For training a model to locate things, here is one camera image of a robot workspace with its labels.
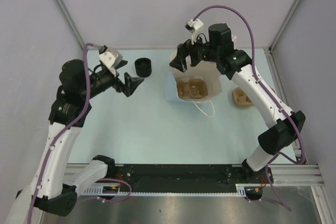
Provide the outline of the light blue paper bag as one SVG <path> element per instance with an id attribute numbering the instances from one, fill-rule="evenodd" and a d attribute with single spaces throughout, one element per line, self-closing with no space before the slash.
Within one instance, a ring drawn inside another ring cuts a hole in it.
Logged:
<path id="1" fill-rule="evenodd" d="M 202 61 L 192 67 L 187 57 L 186 63 L 185 72 L 169 67 L 164 83 L 166 100 L 193 104 L 206 117 L 212 118 L 215 115 L 212 99 L 222 93 L 221 74 L 213 62 Z"/>

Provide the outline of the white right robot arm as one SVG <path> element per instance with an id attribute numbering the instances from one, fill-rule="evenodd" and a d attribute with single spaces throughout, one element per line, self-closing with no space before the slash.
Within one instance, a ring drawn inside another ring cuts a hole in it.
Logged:
<path id="1" fill-rule="evenodd" d="M 258 137 L 259 145 L 242 169 L 243 179 L 254 183 L 261 177 L 261 169 L 284 147 L 301 139 L 305 115 L 301 111 L 294 112 L 264 83 L 255 67 L 254 57 L 234 48 L 231 30 L 226 24 L 209 26 L 208 42 L 198 38 L 204 28 L 199 19 L 188 21 L 185 27 L 192 36 L 179 44 L 176 53 L 171 55 L 170 67 L 174 77 L 198 77 L 205 71 L 206 76 L 215 78 L 207 83 L 208 91 L 212 92 L 216 90 L 219 77 L 225 75 L 247 94 L 268 127 Z"/>

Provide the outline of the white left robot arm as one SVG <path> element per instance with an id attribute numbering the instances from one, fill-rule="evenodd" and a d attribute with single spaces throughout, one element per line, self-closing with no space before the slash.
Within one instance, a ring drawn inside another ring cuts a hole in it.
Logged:
<path id="1" fill-rule="evenodd" d="M 97 155 L 74 178 L 64 181 L 64 174 L 74 143 L 91 110 L 90 99 L 114 88 L 116 92 L 132 95 L 143 78 L 124 74 L 121 81 L 104 64 L 99 72 L 89 73 L 83 60 L 66 62 L 59 75 L 61 85 L 51 106 L 46 147 L 31 183 L 15 199 L 7 223 L 30 223 L 34 209 L 58 216 L 67 216 L 78 197 L 98 181 L 115 178 L 114 159 Z"/>

